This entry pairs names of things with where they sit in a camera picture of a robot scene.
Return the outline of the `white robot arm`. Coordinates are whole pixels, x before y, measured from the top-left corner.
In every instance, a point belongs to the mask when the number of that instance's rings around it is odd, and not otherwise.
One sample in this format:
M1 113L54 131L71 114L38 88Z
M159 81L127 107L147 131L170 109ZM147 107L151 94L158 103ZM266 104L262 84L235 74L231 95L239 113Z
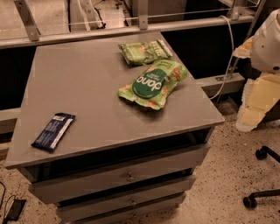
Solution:
M273 10L255 32L250 60L260 72L280 73L280 9Z

